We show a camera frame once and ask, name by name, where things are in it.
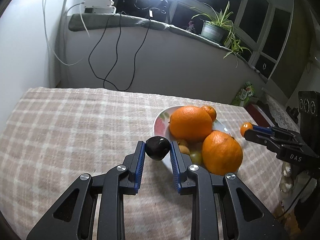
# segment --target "spider plant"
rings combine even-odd
[[[248,51],[250,51],[250,50],[248,48],[246,48],[246,47],[240,46],[240,43],[241,43],[240,38],[237,39],[233,33],[230,35],[230,37],[228,37],[228,39],[230,40],[230,49],[231,49],[231,51],[229,51],[223,58],[226,58],[230,54],[234,54],[236,56],[236,58],[237,58],[237,66],[238,66],[238,57],[237,57],[237,55],[241,55],[243,53],[244,49],[247,49]]]
[[[222,12],[222,10],[220,10],[219,14],[217,14],[216,11],[210,5],[208,5],[206,3],[204,3],[204,4],[209,6],[212,9],[212,11],[214,12],[216,17],[212,17],[211,15],[209,15],[207,13],[199,13],[199,14],[194,15],[192,17],[192,19],[197,16],[201,16],[201,15],[206,16],[207,18],[210,19],[210,21],[207,24],[216,25],[216,26],[219,26],[223,29],[228,30],[229,36],[230,36],[230,34],[233,32],[233,23],[231,20],[228,20],[228,17],[231,14],[233,14],[233,12],[229,12],[230,2],[228,1],[228,4],[227,4],[224,12]]]

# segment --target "orange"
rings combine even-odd
[[[228,172],[236,172],[242,158],[240,144],[224,132],[212,131],[202,144],[202,159],[210,173],[224,176]]]
[[[216,120],[217,112],[212,106],[202,106],[201,108],[204,109],[210,115],[212,122]]]
[[[171,114],[169,130],[177,140],[200,142],[212,132],[212,120],[200,107],[182,106]]]
[[[253,129],[252,123],[244,122],[240,127],[241,136],[244,137],[244,132],[249,130],[249,129]]]

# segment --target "white cable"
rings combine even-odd
[[[85,26],[84,21],[83,21],[83,18],[82,18],[81,5],[79,5],[79,9],[80,9],[80,18],[81,18],[82,24],[83,24],[83,26],[84,26],[84,28],[85,28],[85,31],[86,31],[87,34],[88,34],[88,37],[90,38],[90,35],[89,35],[89,32],[88,32],[87,26]]]
[[[64,62],[58,57],[58,55],[56,54],[56,52],[54,51],[54,49],[51,47],[51,45],[50,45],[50,43],[49,43],[49,40],[48,40],[47,28],[46,28],[46,23],[45,23],[45,5],[46,5],[46,3],[47,3],[47,0],[42,0],[42,13],[43,13],[43,23],[44,23],[44,36],[45,36],[46,43],[47,43],[48,47],[52,50],[52,52],[53,52],[53,54],[55,55],[55,57],[56,57],[63,65],[73,66],[73,65],[79,63],[81,60],[83,60],[84,57],[82,57],[80,60],[78,60],[76,63],[73,63],[73,64],[64,63]],[[85,26],[84,21],[83,21],[83,19],[82,19],[82,13],[81,13],[81,12],[80,12],[80,17],[81,17],[81,21],[82,21],[82,23],[83,23],[83,25],[84,25],[84,28],[85,28],[85,30],[87,31],[87,34],[88,34],[88,36],[89,36],[89,38],[90,38],[88,29],[87,29],[87,27]]]

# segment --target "yellow fruit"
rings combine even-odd
[[[186,140],[183,140],[183,139],[177,140],[177,143],[178,143],[178,145],[184,145],[184,146],[188,147],[188,143]]]
[[[210,115],[212,122],[216,120],[217,112],[212,106],[202,106],[201,108]]]
[[[230,135],[213,131],[202,144],[202,159],[206,169],[213,174],[236,172],[242,163],[240,144]]]
[[[180,150],[181,153],[190,155],[190,151],[189,151],[188,147],[186,147],[184,145],[179,145],[179,150]]]
[[[189,142],[203,141],[212,131],[210,115],[197,106],[183,106],[170,116],[170,133]]]

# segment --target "table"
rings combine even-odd
[[[282,163],[241,137],[242,122],[254,123],[244,108],[104,89],[47,88],[30,89],[21,98],[0,137],[0,210],[26,239],[78,176],[107,172],[134,152],[138,140],[151,137],[160,111],[204,104],[216,109],[217,119],[243,148],[238,176],[273,211],[280,199]],[[146,156],[139,193],[124,197],[126,238],[190,239],[191,202],[191,196],[175,191],[163,163]]]

